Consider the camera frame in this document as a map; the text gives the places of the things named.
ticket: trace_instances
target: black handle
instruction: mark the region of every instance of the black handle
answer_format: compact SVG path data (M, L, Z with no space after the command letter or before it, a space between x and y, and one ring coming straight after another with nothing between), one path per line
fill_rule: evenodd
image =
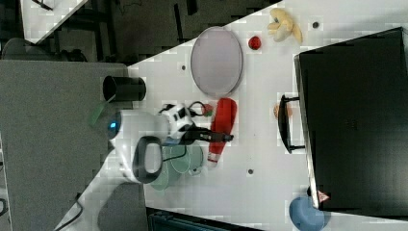
M285 144L286 149L289 153L292 153L293 150L305 148L304 145L300 146L293 146L291 142L291 126L289 124L289 116L286 104L291 101L297 101L299 97L294 98L287 98L282 95L281 102L279 104L279 112L278 112L278 126L279 126L279 134L281 135L282 142Z

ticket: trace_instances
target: table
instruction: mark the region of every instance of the table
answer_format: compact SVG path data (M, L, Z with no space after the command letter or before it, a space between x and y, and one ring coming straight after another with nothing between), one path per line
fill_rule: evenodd
M272 8L285 8L299 22L304 42L294 38L276 43L268 35ZM313 22L320 26L313 29ZM165 194L145 186L146 206L176 213L230 222L263 230L295 229L289 205L309 185L304 151L286 152L279 140L273 106L283 93L296 95L293 57L309 49L408 25L408 2L287 0L225 26L238 38L243 55L242 82L231 95L239 112L233 134L215 169L183 175ZM263 46L252 51L247 42L260 36ZM194 40L128 67L129 75L143 77L146 100L136 107L157 113L164 103L194 100L212 102L191 77L190 55ZM293 109L293 144L303 144L300 111ZM204 118L197 120L209 126ZM203 143L206 153L208 146ZM247 171L253 169L252 175ZM408 223L332 213L325 230L406 230Z
M56 28L80 9L88 0L44 0L51 7L48 11L32 0L20 0L24 38L38 43L48 37Z

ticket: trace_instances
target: warning label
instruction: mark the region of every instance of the warning label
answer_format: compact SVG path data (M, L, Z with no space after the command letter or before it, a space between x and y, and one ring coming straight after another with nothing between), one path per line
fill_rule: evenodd
M319 195L319 202L324 202L326 200L328 200L330 197L326 194L324 194L323 192L318 191L318 195Z

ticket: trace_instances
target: black mug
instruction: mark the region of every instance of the black mug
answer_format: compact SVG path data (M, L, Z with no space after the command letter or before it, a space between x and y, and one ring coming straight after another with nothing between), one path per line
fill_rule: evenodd
M146 84L138 78L107 76L103 81L103 96L112 101L142 101L146 96Z

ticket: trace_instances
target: blue object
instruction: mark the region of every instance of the blue object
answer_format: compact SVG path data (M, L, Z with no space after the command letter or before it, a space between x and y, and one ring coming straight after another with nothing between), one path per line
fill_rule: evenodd
M300 231L319 231L326 226L328 217L312 205L312 198L300 196L291 202L289 215Z

